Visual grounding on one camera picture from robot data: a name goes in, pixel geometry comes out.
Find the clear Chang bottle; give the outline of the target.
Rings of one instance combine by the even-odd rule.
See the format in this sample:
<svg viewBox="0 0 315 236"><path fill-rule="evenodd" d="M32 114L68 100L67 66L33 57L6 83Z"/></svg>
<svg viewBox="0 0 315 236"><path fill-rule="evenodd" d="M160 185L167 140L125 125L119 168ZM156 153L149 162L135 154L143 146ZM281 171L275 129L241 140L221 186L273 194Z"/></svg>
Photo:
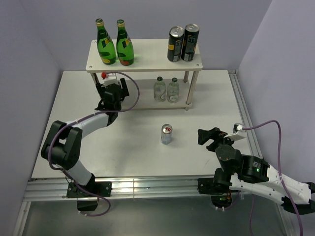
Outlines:
<svg viewBox="0 0 315 236"><path fill-rule="evenodd" d="M157 102L165 101L166 84L161 76L157 77L157 81L154 83L154 99Z"/></svg>
<svg viewBox="0 0 315 236"><path fill-rule="evenodd" d="M179 98L179 83L177 78L172 78L167 86L167 100L170 103L176 103Z"/></svg>

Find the silver can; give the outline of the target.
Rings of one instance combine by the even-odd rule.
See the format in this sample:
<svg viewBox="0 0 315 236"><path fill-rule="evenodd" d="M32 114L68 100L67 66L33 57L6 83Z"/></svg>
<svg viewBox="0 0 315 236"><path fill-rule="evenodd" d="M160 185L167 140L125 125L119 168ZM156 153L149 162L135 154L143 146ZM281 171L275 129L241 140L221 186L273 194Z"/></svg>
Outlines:
<svg viewBox="0 0 315 236"><path fill-rule="evenodd" d="M170 124L164 124L161 128L161 142L164 145L171 143L173 128Z"/></svg>

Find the green Perrier bottle front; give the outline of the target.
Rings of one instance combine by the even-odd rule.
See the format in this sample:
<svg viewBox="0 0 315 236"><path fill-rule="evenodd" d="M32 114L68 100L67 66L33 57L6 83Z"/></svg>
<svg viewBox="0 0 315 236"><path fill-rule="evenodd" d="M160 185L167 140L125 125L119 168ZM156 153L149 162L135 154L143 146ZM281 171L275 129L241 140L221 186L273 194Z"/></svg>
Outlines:
<svg viewBox="0 0 315 236"><path fill-rule="evenodd" d="M132 65L134 62L134 49L132 41L126 31L123 19L117 20L118 36L116 42L116 51L119 61L124 66Z"/></svg>

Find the green perrier bottle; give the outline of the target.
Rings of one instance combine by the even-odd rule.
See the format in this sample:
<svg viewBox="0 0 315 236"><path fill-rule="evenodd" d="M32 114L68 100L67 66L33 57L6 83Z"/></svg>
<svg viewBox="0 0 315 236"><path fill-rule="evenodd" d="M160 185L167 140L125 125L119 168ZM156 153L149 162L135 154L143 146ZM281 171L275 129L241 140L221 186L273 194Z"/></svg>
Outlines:
<svg viewBox="0 0 315 236"><path fill-rule="evenodd" d="M119 61L124 66L132 65L134 62L134 49L132 41L126 31L123 19L117 20L118 36L116 42L116 51Z"/></svg>
<svg viewBox="0 0 315 236"><path fill-rule="evenodd" d="M116 61L116 51L111 37L104 27L101 18L95 20L97 27L97 50L102 62L106 65L114 64Z"/></svg>

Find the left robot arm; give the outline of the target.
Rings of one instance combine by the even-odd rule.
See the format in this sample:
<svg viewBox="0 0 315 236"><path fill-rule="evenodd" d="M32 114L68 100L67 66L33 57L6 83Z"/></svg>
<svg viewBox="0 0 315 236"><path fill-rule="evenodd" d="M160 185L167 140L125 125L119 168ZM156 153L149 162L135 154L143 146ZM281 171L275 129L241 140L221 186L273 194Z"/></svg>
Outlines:
<svg viewBox="0 0 315 236"><path fill-rule="evenodd" d="M98 194L102 190L101 184L95 182L94 174L79 161L82 139L110 126L118 117L117 111L122 109L121 102L129 96L124 78L106 81L96 88L101 100L95 110L101 113L71 126L59 120L53 122L40 153L52 165L66 171L77 182L78 191L84 196Z"/></svg>

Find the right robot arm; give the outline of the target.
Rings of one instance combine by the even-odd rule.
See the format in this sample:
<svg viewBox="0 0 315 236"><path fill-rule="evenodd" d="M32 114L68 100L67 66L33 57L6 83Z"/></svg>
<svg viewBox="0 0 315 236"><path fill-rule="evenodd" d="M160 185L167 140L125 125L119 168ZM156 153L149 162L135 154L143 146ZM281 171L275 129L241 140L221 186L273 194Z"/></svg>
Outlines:
<svg viewBox="0 0 315 236"><path fill-rule="evenodd" d="M241 124L235 124L233 133L227 134L219 128L198 130L198 144L212 140L206 149L214 152L220 163L213 177L199 178L198 192L206 195L219 195L228 191L244 191L267 198L284 208L300 215L315 211L312 194L313 182L298 182L280 174L264 159L242 154L232 145L246 138L247 132Z"/></svg>

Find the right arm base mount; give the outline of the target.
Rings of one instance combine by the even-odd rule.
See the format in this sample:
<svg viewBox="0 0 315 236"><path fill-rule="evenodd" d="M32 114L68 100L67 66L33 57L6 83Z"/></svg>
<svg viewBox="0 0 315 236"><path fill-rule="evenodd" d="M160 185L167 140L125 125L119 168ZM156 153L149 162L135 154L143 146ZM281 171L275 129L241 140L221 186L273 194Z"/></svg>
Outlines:
<svg viewBox="0 0 315 236"><path fill-rule="evenodd" d="M199 194L209 195L212 208L225 212L235 206L240 200L240 191L231 190L231 183L215 181L214 177L197 179Z"/></svg>

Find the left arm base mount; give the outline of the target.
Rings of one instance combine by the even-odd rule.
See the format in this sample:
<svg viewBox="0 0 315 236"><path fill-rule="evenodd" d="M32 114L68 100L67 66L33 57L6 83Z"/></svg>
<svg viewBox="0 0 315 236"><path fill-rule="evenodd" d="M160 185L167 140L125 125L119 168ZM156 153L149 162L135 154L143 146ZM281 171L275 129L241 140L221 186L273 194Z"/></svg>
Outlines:
<svg viewBox="0 0 315 236"><path fill-rule="evenodd" d="M70 182L68 184L66 198L77 200L77 210L81 214L96 217L109 212L111 203L107 197L110 197L111 190L112 182L110 181L95 182L88 184L87 186L81 186L74 182ZM102 213L93 213L101 200L107 202L107 209Z"/></svg>

